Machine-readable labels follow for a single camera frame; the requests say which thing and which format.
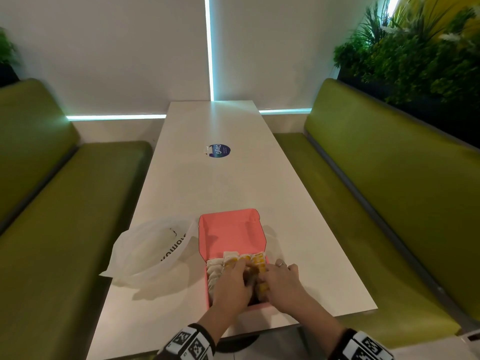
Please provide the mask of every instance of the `table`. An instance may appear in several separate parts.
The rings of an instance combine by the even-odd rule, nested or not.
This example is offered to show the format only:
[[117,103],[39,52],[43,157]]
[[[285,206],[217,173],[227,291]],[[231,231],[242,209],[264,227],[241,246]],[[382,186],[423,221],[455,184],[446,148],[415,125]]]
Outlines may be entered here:
[[[216,144],[230,154],[209,157]],[[270,260],[297,263],[307,291],[333,316],[377,308],[255,104],[172,102],[130,226],[243,208],[260,213]],[[197,321],[207,308],[204,266],[194,237],[157,283],[112,283],[87,360],[158,350]],[[224,336],[295,324],[267,307],[240,315]]]

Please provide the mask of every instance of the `green backrest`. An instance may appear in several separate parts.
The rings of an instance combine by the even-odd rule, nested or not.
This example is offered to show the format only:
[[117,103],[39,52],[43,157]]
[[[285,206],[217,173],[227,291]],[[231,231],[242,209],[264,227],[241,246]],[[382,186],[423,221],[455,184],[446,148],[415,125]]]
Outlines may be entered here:
[[305,129],[480,320],[480,153],[334,79],[323,83]]
[[0,226],[78,140],[39,80],[0,89]]

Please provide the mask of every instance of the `black planter box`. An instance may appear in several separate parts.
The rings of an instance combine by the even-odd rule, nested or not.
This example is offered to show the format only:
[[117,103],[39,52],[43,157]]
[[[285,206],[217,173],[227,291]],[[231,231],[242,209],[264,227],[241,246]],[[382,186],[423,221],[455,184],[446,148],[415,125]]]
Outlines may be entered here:
[[[363,83],[361,77],[355,77],[345,69],[340,69],[338,80],[381,101],[385,101],[392,95],[394,89],[381,81]],[[418,97],[408,103],[391,105],[457,139],[480,148],[480,111],[469,106],[443,103],[439,99],[429,97]]]
[[9,84],[15,84],[20,79],[15,73],[10,64],[0,63],[0,88],[8,86]]

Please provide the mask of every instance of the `hand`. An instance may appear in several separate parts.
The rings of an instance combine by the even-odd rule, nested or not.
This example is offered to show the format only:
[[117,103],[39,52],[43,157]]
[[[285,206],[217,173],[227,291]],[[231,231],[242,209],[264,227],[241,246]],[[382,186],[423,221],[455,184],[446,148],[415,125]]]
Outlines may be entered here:
[[243,272],[247,265],[251,263],[244,259],[238,260],[233,268],[224,270],[215,284],[213,307],[222,308],[226,316],[237,318],[252,298],[253,286],[246,286],[243,282]]
[[280,312],[295,318],[312,297],[300,283],[297,264],[288,267],[282,264],[284,264],[282,259],[278,259],[275,265],[267,264],[267,272],[261,272],[259,278],[270,287],[266,293],[268,302]]

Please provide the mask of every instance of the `open cardboard box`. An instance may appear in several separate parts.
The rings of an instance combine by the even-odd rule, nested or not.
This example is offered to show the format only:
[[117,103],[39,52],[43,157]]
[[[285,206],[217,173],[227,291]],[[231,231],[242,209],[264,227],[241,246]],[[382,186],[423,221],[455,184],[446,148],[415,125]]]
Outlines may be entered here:
[[[256,254],[264,252],[267,246],[260,215],[254,208],[238,211],[208,213],[200,216],[198,223],[198,249],[205,262],[223,258],[223,252]],[[205,266],[205,293],[207,307],[210,308]],[[251,305],[247,310],[270,306],[269,303]]]

